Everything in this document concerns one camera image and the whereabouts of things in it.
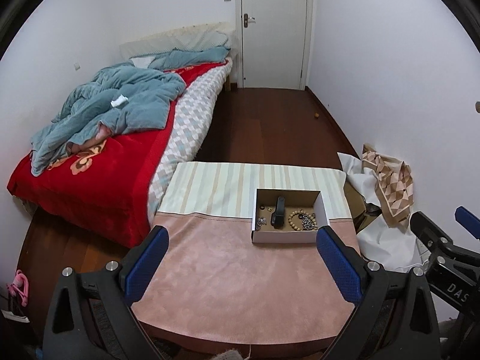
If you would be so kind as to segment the red bed blanket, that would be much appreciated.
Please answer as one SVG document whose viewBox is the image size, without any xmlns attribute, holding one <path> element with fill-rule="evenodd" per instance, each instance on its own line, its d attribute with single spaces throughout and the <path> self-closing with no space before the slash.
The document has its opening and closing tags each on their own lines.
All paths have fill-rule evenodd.
<svg viewBox="0 0 480 360">
<path fill-rule="evenodd" d="M 183 67 L 178 73 L 188 87 L 195 78 L 224 63 Z M 10 176 L 8 192 L 24 204 L 119 245 L 139 245 L 151 229 L 148 191 L 173 130 L 175 107 L 176 102 L 165 129 L 109 137 L 38 177 L 30 172 L 29 157 L 24 157 Z"/>
</svg>

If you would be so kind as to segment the white cardboard box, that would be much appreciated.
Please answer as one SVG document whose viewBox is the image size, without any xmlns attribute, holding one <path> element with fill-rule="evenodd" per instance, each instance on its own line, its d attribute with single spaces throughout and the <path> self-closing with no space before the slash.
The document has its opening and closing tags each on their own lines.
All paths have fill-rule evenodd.
<svg viewBox="0 0 480 360">
<path fill-rule="evenodd" d="M 274 229 L 270 219 L 278 196 L 285 198 L 285 223 Z M 314 244 L 319 228 L 329 225 L 320 191 L 257 189 L 254 195 L 251 241 L 254 244 Z"/>
</svg>

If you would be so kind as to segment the pink and striped table cloth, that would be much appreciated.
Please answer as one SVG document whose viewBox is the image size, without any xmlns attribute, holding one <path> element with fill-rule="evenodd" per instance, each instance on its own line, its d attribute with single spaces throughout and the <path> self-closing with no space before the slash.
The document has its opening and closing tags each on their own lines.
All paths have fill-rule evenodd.
<svg viewBox="0 0 480 360">
<path fill-rule="evenodd" d="M 313 191 L 349 246 L 356 231 L 336 169 L 244 163 L 181 163 L 154 221 L 168 252 L 133 305 L 148 327 L 228 344 L 289 345 L 336 336 L 352 313 L 317 248 L 254 244 L 260 188 Z"/>
</svg>

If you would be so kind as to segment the teal blue quilt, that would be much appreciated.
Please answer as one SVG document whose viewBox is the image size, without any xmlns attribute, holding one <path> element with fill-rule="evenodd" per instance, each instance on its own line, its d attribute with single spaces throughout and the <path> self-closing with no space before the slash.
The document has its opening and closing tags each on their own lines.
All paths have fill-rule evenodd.
<svg viewBox="0 0 480 360">
<path fill-rule="evenodd" d="M 165 129 L 171 103 L 187 88 L 176 69 L 224 63 L 229 52 L 225 46 L 173 49 L 102 68 L 77 86 L 50 124 L 32 136 L 32 175 L 72 155 L 75 146 L 99 139 L 103 129 L 109 136 Z"/>
</svg>

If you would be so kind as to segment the pale pillow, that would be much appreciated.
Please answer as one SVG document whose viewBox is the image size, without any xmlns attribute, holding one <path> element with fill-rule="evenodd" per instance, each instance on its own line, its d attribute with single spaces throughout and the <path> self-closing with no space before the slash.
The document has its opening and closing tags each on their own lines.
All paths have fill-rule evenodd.
<svg viewBox="0 0 480 360">
<path fill-rule="evenodd" d="M 227 22 L 196 24 L 171 29 L 120 45 L 124 59 L 161 54 L 172 50 L 203 51 L 213 47 L 238 48 L 236 28 Z"/>
</svg>

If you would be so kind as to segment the pink hanger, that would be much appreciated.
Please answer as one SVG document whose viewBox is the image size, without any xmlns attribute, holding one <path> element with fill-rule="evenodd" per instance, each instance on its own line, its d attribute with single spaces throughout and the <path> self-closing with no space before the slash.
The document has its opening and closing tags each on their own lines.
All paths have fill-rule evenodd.
<svg viewBox="0 0 480 360">
<path fill-rule="evenodd" d="M 7 285 L 11 297 L 18 297 L 22 307 L 26 307 L 29 300 L 29 281 L 21 270 L 17 270 L 11 283 Z"/>
</svg>

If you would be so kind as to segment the beige geometric pattern scarf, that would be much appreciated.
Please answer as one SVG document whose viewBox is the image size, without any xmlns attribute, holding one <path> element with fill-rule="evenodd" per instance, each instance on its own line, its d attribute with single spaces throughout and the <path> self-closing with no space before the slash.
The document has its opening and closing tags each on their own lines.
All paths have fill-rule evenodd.
<svg viewBox="0 0 480 360">
<path fill-rule="evenodd" d="M 410 166 L 397 158 L 378 153 L 367 144 L 362 150 L 362 166 L 363 169 L 371 169 L 376 178 L 374 191 L 387 225 L 407 229 L 414 205 Z"/>
</svg>

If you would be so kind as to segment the white door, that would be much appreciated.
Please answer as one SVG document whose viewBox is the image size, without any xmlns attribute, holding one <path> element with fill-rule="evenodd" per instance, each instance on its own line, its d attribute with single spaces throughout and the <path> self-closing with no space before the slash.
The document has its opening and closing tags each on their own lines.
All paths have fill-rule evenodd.
<svg viewBox="0 0 480 360">
<path fill-rule="evenodd" d="M 313 0 L 236 0 L 238 86 L 306 86 Z"/>
</svg>

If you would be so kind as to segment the checkered bed sheet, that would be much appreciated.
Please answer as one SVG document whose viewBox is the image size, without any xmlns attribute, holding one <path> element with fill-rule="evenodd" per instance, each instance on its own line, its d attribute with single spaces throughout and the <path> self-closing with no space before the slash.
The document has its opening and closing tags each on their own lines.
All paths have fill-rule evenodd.
<svg viewBox="0 0 480 360">
<path fill-rule="evenodd" d="M 166 193 L 176 167 L 194 159 L 212 122 L 216 100 L 233 67 L 225 63 L 198 76 L 176 101 L 173 128 L 166 149 L 152 176 L 147 199 L 147 218 L 150 224 Z"/>
</svg>

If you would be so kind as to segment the black smart band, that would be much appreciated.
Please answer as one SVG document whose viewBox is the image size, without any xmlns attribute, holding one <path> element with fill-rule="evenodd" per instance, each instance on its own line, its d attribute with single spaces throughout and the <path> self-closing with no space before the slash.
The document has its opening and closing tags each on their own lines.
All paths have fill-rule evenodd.
<svg viewBox="0 0 480 360">
<path fill-rule="evenodd" d="M 285 198 L 278 196 L 270 219 L 270 224 L 274 229 L 281 229 L 284 226 L 285 212 Z"/>
</svg>

